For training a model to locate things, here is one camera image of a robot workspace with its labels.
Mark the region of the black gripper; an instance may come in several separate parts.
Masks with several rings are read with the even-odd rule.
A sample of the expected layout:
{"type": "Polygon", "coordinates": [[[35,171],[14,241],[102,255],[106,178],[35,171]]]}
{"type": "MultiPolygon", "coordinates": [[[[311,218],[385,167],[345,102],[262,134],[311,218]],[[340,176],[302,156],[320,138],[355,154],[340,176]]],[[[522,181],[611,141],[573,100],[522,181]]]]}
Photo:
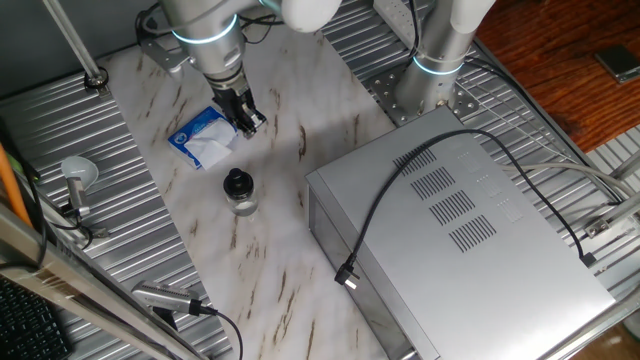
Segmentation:
{"type": "Polygon", "coordinates": [[[214,101],[225,113],[227,119],[251,138],[255,131],[266,121],[266,117],[256,108],[252,100],[246,100],[249,89],[243,69],[234,73],[208,74],[207,82],[214,93],[214,101]]]}

